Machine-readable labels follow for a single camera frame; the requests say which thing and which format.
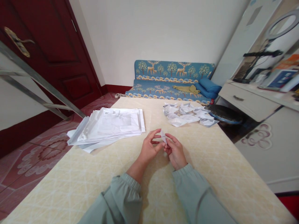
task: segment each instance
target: metal ladder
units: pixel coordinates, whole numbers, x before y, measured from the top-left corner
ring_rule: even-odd
[[[48,110],[60,116],[63,120],[67,120],[68,117],[61,113],[58,109],[64,110],[72,110],[80,117],[84,118],[86,115],[77,108],[73,103],[71,103],[65,96],[63,96],[57,89],[55,89],[50,83],[48,83],[40,74],[38,74],[35,70],[33,70],[26,62],[20,59],[12,50],[10,50],[4,43],[0,41],[0,52],[4,54],[8,59],[22,68],[24,71],[5,71],[0,70],[0,78],[12,85],[13,87],[17,88],[21,92],[25,93],[27,96],[31,97],[38,103],[42,104]],[[11,76],[23,76],[23,77],[30,77],[42,87],[44,87],[49,93],[55,96],[58,100],[60,100],[64,105],[59,104],[52,104],[47,103],[38,95],[27,89],[21,83],[17,82]]]

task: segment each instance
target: blue pillow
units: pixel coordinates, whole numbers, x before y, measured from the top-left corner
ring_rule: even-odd
[[[216,99],[218,96],[218,93],[208,92],[201,84],[195,83],[194,84],[196,89],[200,90],[200,93],[204,95],[207,98]]]
[[[200,85],[202,85],[208,92],[219,93],[221,86],[214,84],[210,79],[202,78],[199,80]]]

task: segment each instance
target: drawer handle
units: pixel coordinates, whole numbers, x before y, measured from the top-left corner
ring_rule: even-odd
[[[235,98],[236,100],[244,101],[244,99],[239,98],[239,97],[237,97],[237,96],[235,96],[235,95],[234,95],[234,98]]]

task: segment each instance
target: light green sleeve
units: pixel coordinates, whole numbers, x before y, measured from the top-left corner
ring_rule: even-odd
[[[142,207],[140,184],[128,174],[113,177],[79,221],[79,224],[138,223]]]
[[[173,172],[173,177],[189,223],[237,223],[218,200],[207,180],[190,164]]]

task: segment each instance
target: door handle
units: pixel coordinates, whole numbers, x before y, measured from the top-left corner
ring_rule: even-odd
[[[239,97],[237,97],[237,96],[235,96],[235,95],[234,95],[234,98],[235,98],[236,100],[239,100],[239,101],[244,101],[244,99],[239,98]]]
[[[28,50],[25,48],[25,46],[22,43],[34,43],[35,42],[33,40],[21,40],[20,38],[17,37],[17,35],[8,27],[4,27],[4,31],[6,32],[6,34],[10,37],[10,39],[15,43],[15,45],[18,47],[18,49],[20,50],[20,52],[25,55],[26,57],[30,58],[30,53],[28,52]]]

